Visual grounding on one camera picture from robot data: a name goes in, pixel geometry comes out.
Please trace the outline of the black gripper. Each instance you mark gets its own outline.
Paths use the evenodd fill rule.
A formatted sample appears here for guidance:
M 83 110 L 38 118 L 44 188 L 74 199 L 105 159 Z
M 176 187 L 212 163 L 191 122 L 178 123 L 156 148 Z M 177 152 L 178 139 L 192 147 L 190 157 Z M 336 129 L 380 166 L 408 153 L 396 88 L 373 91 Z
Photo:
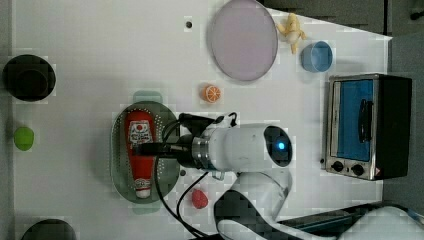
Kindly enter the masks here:
M 214 122 L 214 119 L 181 113 L 178 123 L 187 128 L 189 133 L 179 137 L 175 145 L 177 148 L 172 152 L 178 163 L 186 168 L 207 169 L 205 153 L 200 150 L 202 134 L 206 128 Z M 164 143 L 143 143 L 133 148 L 133 156 L 170 156 L 169 146 Z

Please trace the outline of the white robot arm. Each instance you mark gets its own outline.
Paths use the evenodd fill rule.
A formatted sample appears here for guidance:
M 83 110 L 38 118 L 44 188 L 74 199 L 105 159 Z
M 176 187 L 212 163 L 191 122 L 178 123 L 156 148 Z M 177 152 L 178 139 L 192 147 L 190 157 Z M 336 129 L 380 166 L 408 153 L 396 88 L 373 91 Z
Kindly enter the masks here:
M 186 168 L 234 172 L 237 179 L 214 203 L 224 240 L 423 240 L 423 217 L 394 206 L 367 212 L 336 236 L 318 236 L 276 221 L 291 190 L 293 148 L 278 126 L 238 125 L 230 113 L 216 119 L 182 113 L 188 133 L 174 143 L 138 143 L 140 156 L 174 158 Z

